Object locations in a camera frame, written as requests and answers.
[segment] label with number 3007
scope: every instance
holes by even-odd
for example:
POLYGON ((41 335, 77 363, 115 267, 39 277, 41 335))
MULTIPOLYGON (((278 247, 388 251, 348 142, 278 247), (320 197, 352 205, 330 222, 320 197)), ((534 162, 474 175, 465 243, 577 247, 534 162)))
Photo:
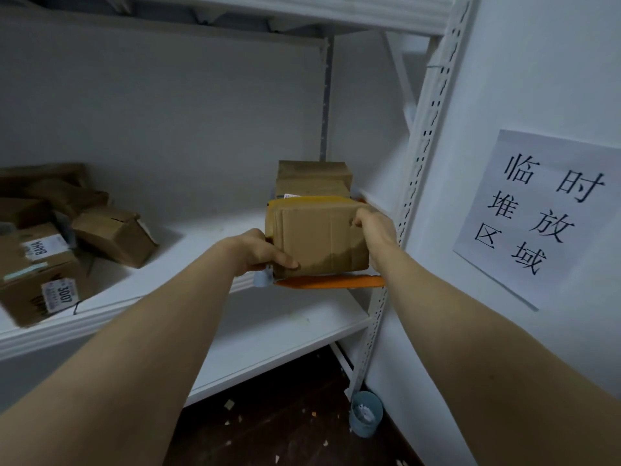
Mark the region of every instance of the label with number 3007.
POLYGON ((76 282, 71 278, 62 278, 41 285, 45 307, 50 314, 58 313, 80 301, 76 282))

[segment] metal rack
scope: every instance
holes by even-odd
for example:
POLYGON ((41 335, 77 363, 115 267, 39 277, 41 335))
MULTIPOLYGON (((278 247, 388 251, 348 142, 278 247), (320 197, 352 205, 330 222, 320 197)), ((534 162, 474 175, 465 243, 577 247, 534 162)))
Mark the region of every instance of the metal rack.
MULTIPOLYGON (((329 156, 327 133, 334 36, 369 28, 385 31, 386 48, 394 63, 410 133, 399 201, 393 209, 384 209, 397 226, 401 245, 406 241, 409 222, 423 185, 425 167, 448 101, 473 4, 474 0, 0 0, 0 18, 319 46, 325 62, 320 160, 329 156), (393 31, 430 37, 420 95, 416 94, 417 85, 411 85, 407 76, 399 48, 401 34, 393 31)), ((251 286, 250 278, 237 278, 232 292, 251 286)), ((78 319, 58 319, 40 327, 7 332, 8 336, 0 336, 0 360, 93 333, 139 297, 94 306, 90 313, 83 313, 78 319)), ((347 296, 341 294, 339 298, 345 306, 350 305, 347 296)), ((338 337, 364 330, 353 367, 338 346, 332 344, 350 377, 346 395, 351 397, 360 389, 366 375, 386 298, 385 288, 374 289, 367 318, 360 319, 352 310, 348 313, 352 315, 351 321, 339 322, 337 329, 309 340, 296 348, 297 351, 287 351, 279 361, 266 359, 259 363, 260 367, 244 370, 245 378, 310 351, 317 344, 335 342, 338 337)), ((229 384, 243 380, 239 376, 227 376, 229 384)), ((205 381, 201 386, 195 385, 188 402, 226 387, 217 380, 205 381)))

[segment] brown cardboard box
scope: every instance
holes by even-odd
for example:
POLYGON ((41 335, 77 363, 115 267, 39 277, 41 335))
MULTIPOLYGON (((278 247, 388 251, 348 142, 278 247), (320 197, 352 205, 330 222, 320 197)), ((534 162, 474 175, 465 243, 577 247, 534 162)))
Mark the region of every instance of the brown cardboard box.
POLYGON ((41 199, 0 197, 0 235, 51 221, 51 206, 41 199))
POLYGON ((135 212, 114 207, 92 207, 75 219, 71 226, 80 240, 103 257, 140 268, 157 248, 135 212))
POLYGON ((91 187, 83 163, 13 166, 0 168, 0 196, 26 197, 23 188, 45 178, 59 178, 75 186, 91 187))
POLYGON ((281 178, 276 179, 276 197, 343 196, 350 192, 339 179, 281 178))
POLYGON ((0 303, 20 327, 93 294, 84 268, 52 224, 0 236, 0 303))
POLYGON ((268 203, 265 234, 300 266, 275 265, 276 278, 354 272, 369 267, 362 229, 352 221, 362 203, 336 196, 293 197, 268 203))
POLYGON ((46 178, 28 185, 24 192, 30 197, 49 201, 54 210, 75 219, 89 207, 105 205, 109 195, 105 191, 82 188, 58 178, 46 178))
POLYGON ((344 161, 279 160, 276 182, 290 178, 336 179, 343 182, 349 191, 352 188, 353 174, 344 161))

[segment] paper scrap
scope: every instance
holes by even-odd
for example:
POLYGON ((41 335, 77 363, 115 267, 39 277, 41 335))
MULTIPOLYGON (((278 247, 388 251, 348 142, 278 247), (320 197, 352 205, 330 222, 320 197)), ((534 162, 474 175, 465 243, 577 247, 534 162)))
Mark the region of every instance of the paper scrap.
POLYGON ((541 308, 621 203, 621 150, 501 130, 453 250, 541 308))

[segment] cardboard box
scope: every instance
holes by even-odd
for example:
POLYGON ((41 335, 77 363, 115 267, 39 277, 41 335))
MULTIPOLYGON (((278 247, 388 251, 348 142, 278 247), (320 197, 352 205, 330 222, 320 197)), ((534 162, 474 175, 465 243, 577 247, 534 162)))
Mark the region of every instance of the cardboard box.
POLYGON ((350 191, 339 179, 324 178, 281 178, 276 179, 276 197, 296 196, 342 196, 349 197, 350 191))
POLYGON ((49 163, 0 168, 0 196, 26 197, 23 188, 45 178, 58 178, 75 186, 91 187, 83 163, 49 163))
POLYGON ((41 199, 0 197, 0 235, 50 222, 51 206, 41 199))
POLYGON ((276 248, 299 261, 275 265, 276 278, 366 270, 369 251, 362 229, 352 224, 362 203, 337 196, 292 197, 268 203, 265 234, 276 248))
POLYGON ((144 265, 158 246, 138 214, 114 207, 87 209, 71 226, 91 250, 134 268, 144 265))
POLYGON ((349 191, 352 188, 353 174, 344 161, 279 160, 276 183, 291 178, 337 180, 344 183, 349 191))
POLYGON ((105 191, 82 188, 58 178, 46 178, 24 188, 30 197, 49 201, 54 210, 75 219, 89 207, 105 205, 109 195, 105 191))
POLYGON ((0 303, 20 327, 93 294, 86 271, 52 224, 0 236, 0 303))

